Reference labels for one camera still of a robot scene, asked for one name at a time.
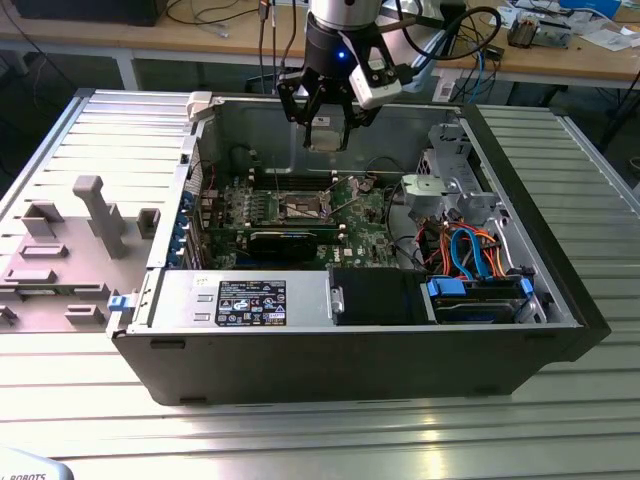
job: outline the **robotic arm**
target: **robotic arm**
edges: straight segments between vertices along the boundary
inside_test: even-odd
[[[305,148],[312,144],[312,122],[323,104],[342,106],[344,129],[338,151],[344,151],[351,130],[371,125],[381,107],[392,102],[402,91],[402,85],[413,80],[416,72],[408,65],[394,64],[382,34],[404,29],[408,36],[406,27],[415,23],[415,18],[403,19],[399,10],[400,21],[378,26],[376,18],[381,6],[382,0],[310,0],[303,68],[299,72],[280,75],[277,87],[289,121],[306,129]],[[470,12],[449,25],[434,51],[457,31]],[[494,36],[495,33],[490,35],[478,49]],[[428,56],[428,60],[438,58],[427,52],[419,53]],[[300,87],[309,95],[303,106],[294,99]],[[356,99],[359,107],[354,109]]]

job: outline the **black cable on desk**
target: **black cable on desk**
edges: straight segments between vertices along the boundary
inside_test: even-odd
[[[258,11],[257,8],[254,8],[252,10],[246,10],[244,12],[240,12],[240,13],[236,13],[235,15],[230,15],[228,17],[225,18],[218,18],[216,20],[211,20],[211,21],[207,21],[207,22],[191,22],[191,21],[186,21],[186,20],[181,20],[180,18],[174,17],[171,14],[171,10],[178,5],[179,3],[181,3],[183,0],[175,0],[173,3],[171,3],[170,5],[167,6],[167,10],[166,10],[166,15],[168,18],[170,18],[171,20],[173,20],[174,22],[178,22],[181,23],[182,25],[213,25],[215,23],[220,23],[220,22],[226,22],[227,20],[233,20],[234,18],[238,18],[241,17],[243,15],[247,15],[249,13],[255,13]],[[210,10],[218,10],[218,9],[223,9],[223,8],[229,8],[231,6],[235,5],[235,3],[230,4],[230,5],[226,5],[224,7],[211,7],[211,8],[205,8],[204,10],[200,11],[198,13],[198,15],[204,13],[204,12],[208,12]]]
[[[398,20],[403,21],[404,20],[404,15],[402,13],[402,4],[400,3],[400,0],[396,0],[396,7],[398,8]],[[444,43],[447,41],[447,39],[450,36],[454,35],[455,31],[460,28],[460,25],[462,24],[462,22],[465,19],[471,17],[472,15],[475,15],[476,13],[489,13],[496,19],[496,25],[494,26],[494,29],[489,34],[489,36],[485,37],[483,39],[483,41],[479,45],[476,45],[476,47],[472,48],[471,50],[469,50],[467,52],[464,52],[464,53],[461,53],[461,54],[455,54],[455,55],[438,55],[438,54],[436,54],[435,52],[437,52],[442,47],[442,45],[444,45]],[[453,22],[451,22],[451,24],[449,24],[449,26],[445,29],[444,34],[440,37],[440,39],[438,40],[436,45],[433,47],[432,52],[434,52],[434,53],[429,53],[429,52],[425,52],[424,50],[422,50],[413,41],[413,39],[409,35],[409,31],[406,29],[406,27],[402,29],[402,33],[404,34],[404,38],[406,39],[407,43],[409,45],[411,45],[411,48],[413,48],[417,53],[419,53],[420,55],[422,55],[424,57],[424,61],[422,62],[422,64],[415,69],[415,74],[418,74],[422,70],[424,70],[426,68],[426,66],[429,64],[429,62],[431,62],[432,60],[443,60],[443,61],[444,60],[458,60],[460,58],[464,58],[464,57],[468,57],[469,55],[473,55],[474,53],[482,50],[484,47],[486,47],[491,42],[491,40],[493,40],[495,38],[495,36],[500,31],[500,27],[501,26],[502,26],[502,17],[500,16],[500,13],[498,13],[498,11],[495,8],[484,7],[484,6],[471,8],[471,9],[467,10],[466,12],[464,12],[462,15],[460,15],[458,18],[456,18]]]
[[[280,60],[280,70],[284,71],[286,68],[285,61],[289,56],[289,50],[291,50],[291,45],[296,39],[296,34],[298,33],[298,15],[296,15],[296,0],[291,0],[291,7],[293,12],[293,26],[291,30],[291,37],[289,38],[289,43],[287,43],[287,48],[284,49],[284,54],[282,55],[282,60]]]
[[[260,20],[260,37],[258,39],[258,56],[260,57],[260,85],[262,85],[262,93],[267,93],[264,86],[264,62],[262,61],[262,44],[264,43],[264,23],[266,20]]]
[[[640,106],[640,94],[636,95],[636,97],[633,100],[631,100],[631,103],[629,104],[628,107],[626,106],[626,102],[627,102],[627,99],[629,98],[629,95],[631,95],[633,88],[636,86],[636,83],[638,83],[639,79],[640,79],[640,70],[638,70],[638,73],[636,74],[636,77],[633,79],[631,86],[629,86],[624,97],[622,97],[622,102],[616,109],[613,118],[611,119],[611,121],[607,125],[607,128],[602,134],[600,143],[598,145],[598,149],[600,150],[600,152],[605,152],[607,150],[607,148],[609,147],[609,144],[618,134],[620,129],[624,126],[627,120],[629,120],[629,118],[638,110],[638,107]]]

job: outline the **electronic device on desk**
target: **electronic device on desk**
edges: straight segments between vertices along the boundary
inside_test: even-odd
[[[519,12],[509,32],[507,41],[512,47],[568,48],[571,42],[571,27],[562,19],[545,16],[540,18],[532,12]]]
[[[569,48],[571,36],[571,27],[564,20],[546,16],[538,22],[532,43],[540,47]]]
[[[126,23],[152,27],[167,0],[15,0],[24,18]]]

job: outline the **motherboard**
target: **motherboard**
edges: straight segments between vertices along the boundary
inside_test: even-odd
[[[385,226],[388,192],[363,176],[235,177],[205,192],[207,263],[225,270],[397,267]]]

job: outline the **gray 3d-printed part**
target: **gray 3d-printed part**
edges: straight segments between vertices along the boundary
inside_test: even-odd
[[[0,288],[0,301],[22,302],[24,299],[15,288]]]
[[[18,316],[6,305],[0,305],[0,322],[13,325]]]
[[[126,248],[120,239],[120,225],[111,218],[109,207],[100,193],[102,185],[102,179],[99,176],[80,175],[73,185],[73,193],[87,206],[89,215],[91,215],[109,256],[122,258]]]
[[[20,249],[22,258],[64,258],[69,250],[61,243],[24,245]]]
[[[111,290],[105,283],[87,285],[86,288],[75,288],[73,291],[82,300],[106,300],[111,295]]]
[[[56,272],[48,270],[11,270],[4,277],[5,282],[17,283],[53,283],[57,278]]]
[[[74,325],[104,323],[104,315],[97,305],[67,305],[64,316]]]
[[[56,236],[49,226],[49,222],[46,218],[42,217],[22,217],[22,223],[27,228],[29,234],[33,239],[44,242],[55,241]]]
[[[145,240],[151,240],[156,234],[160,222],[160,210],[157,208],[142,208],[138,214],[136,223],[140,230],[140,236]]]
[[[22,223],[36,242],[50,242],[56,236],[49,226],[53,222],[64,222],[58,209],[51,202],[34,202],[22,217]]]
[[[116,226],[116,231],[122,236],[125,229],[125,221],[122,219],[122,215],[120,215],[120,210],[118,210],[118,205],[115,203],[107,203],[107,207],[109,207],[109,215],[111,216],[111,221]],[[88,219],[87,223],[89,224],[89,228],[96,237],[100,236],[100,232],[96,229],[95,223],[93,219]]]

